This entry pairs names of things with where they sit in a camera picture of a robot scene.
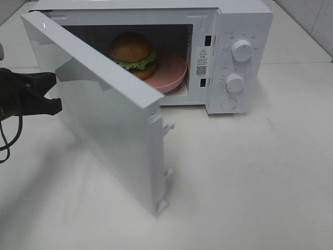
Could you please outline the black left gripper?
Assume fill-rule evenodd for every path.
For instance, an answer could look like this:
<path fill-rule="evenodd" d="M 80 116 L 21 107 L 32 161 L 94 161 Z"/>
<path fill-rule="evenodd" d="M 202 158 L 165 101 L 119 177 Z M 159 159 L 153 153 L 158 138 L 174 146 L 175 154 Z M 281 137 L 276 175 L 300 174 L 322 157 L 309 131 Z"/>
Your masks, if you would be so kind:
<path fill-rule="evenodd" d="M 18 74 L 1 68 L 1 121 L 12 116 L 58 114 L 61 99 L 44 97 L 55 85 L 52 72 Z"/>

